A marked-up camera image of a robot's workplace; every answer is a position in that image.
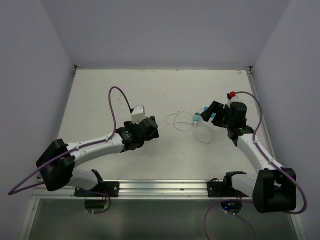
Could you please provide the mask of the teal usb charger plug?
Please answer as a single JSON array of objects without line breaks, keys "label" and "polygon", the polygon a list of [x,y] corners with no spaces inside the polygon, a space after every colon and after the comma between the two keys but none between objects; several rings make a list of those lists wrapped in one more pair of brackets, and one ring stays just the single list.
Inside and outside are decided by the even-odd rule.
[{"label": "teal usb charger plug", "polygon": [[197,125],[200,122],[200,113],[196,112],[193,117],[193,124]]}]

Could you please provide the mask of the blue square plug adapter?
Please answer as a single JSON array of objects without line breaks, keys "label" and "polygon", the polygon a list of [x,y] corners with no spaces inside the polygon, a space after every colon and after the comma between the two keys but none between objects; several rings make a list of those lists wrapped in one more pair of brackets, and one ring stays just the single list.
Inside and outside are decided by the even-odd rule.
[{"label": "blue square plug adapter", "polygon": [[202,115],[203,115],[203,118],[213,119],[216,116],[216,113],[214,113],[211,109],[209,109],[209,107],[205,106]]}]

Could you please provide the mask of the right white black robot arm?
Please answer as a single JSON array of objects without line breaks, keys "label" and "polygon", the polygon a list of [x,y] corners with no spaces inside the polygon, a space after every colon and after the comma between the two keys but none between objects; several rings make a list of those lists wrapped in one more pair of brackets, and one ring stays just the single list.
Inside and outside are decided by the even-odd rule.
[{"label": "right white black robot arm", "polygon": [[238,192],[252,198],[259,213],[289,212],[297,206],[296,173],[284,168],[262,147],[254,130],[247,124],[247,106],[240,101],[222,104],[214,101],[200,114],[205,122],[225,128],[233,144],[247,157],[257,173],[252,177],[243,171],[233,171],[223,178],[223,192],[235,196]]}]

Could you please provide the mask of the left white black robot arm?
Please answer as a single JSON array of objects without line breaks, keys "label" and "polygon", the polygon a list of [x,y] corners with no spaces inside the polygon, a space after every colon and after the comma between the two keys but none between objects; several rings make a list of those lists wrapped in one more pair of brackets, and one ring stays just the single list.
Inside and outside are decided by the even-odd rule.
[{"label": "left white black robot arm", "polygon": [[92,196],[107,193],[106,183],[97,170],[83,170],[80,165],[106,155],[121,154],[141,148],[145,142],[159,138],[154,116],[140,123],[126,121],[111,135],[83,143],[53,141],[36,162],[46,189],[49,192],[74,187]]}]

